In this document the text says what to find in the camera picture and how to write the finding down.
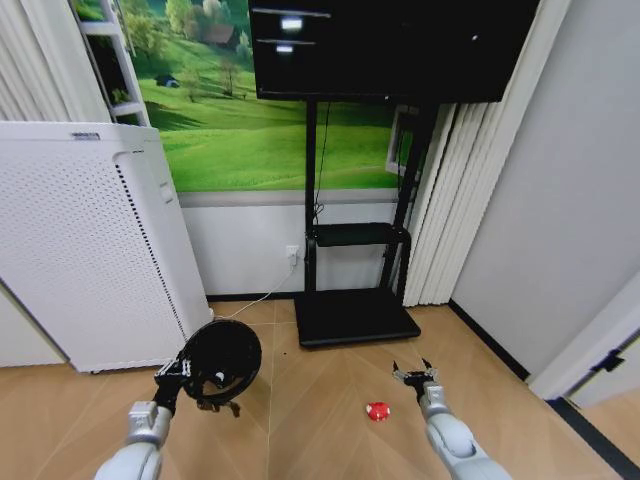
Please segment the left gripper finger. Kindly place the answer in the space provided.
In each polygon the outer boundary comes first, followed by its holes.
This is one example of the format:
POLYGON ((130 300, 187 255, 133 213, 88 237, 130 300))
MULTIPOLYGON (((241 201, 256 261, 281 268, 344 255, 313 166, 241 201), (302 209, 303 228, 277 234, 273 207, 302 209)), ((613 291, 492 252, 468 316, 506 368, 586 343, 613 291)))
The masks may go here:
POLYGON ((177 377, 178 379, 188 379, 192 377, 192 362, 190 359, 174 358, 163 364, 154 374, 155 379, 177 377))
POLYGON ((235 376, 224 370, 201 372, 197 377, 196 393, 205 399, 229 399, 233 396, 235 376))

